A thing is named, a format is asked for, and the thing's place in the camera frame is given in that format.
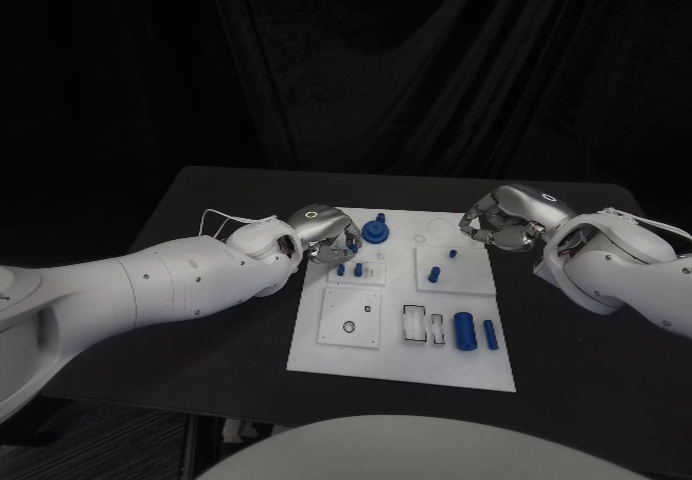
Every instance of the gray floor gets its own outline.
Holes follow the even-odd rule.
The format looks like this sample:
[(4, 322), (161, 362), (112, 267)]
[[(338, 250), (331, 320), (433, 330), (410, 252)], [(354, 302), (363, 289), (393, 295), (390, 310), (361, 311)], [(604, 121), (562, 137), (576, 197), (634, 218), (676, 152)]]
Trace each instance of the gray floor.
[(2, 480), (178, 480), (185, 415), (76, 402), (44, 429), (61, 431), (46, 447), (0, 447)]

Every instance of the black backdrop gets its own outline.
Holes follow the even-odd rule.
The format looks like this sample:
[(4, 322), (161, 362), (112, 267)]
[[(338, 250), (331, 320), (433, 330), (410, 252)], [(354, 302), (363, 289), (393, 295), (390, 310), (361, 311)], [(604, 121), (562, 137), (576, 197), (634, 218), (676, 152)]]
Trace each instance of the black backdrop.
[(2, 17), (0, 263), (122, 253), (191, 164), (608, 181), (692, 228), (684, 0), (33, 0)]

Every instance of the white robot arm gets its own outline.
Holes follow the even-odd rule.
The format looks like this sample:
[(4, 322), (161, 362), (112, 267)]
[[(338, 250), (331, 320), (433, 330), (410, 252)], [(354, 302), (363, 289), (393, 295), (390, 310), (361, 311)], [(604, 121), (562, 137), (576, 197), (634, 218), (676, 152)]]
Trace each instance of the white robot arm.
[[(361, 244), (348, 216), (324, 205), (309, 205), (286, 222), (227, 219), (247, 224), (224, 242), (214, 238), (223, 225), (213, 237), (200, 226), (197, 237), (123, 257), (36, 270), (0, 267), (0, 422), (98, 341), (271, 295), (305, 250), (322, 263), (353, 257)], [(348, 249), (331, 248), (338, 235)]]
[[(491, 229), (469, 226), (478, 217)], [(680, 229), (612, 208), (576, 215), (531, 187), (505, 185), (474, 205), (459, 229), (507, 251), (529, 250), (543, 240), (533, 272), (578, 305), (606, 315), (628, 304), (654, 325), (692, 338), (692, 256), (676, 255), (640, 222), (692, 240)]]

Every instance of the black table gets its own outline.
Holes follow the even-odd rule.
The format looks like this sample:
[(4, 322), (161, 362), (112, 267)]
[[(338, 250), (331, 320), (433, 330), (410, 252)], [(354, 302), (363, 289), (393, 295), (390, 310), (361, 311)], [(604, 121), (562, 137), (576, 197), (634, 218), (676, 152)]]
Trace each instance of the black table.
[[(132, 251), (197, 233), (204, 208), (286, 218), (304, 205), (462, 212), (490, 180), (185, 168)], [(641, 214), (615, 185), (523, 182), (579, 213)], [(282, 290), (211, 317), (145, 327), (89, 348), (43, 393), (302, 425), (363, 414), (468, 420), (642, 471), (692, 474), (692, 343), (628, 308), (580, 309), (531, 274), (539, 251), (490, 249), (517, 393), (288, 372), (304, 266)]]

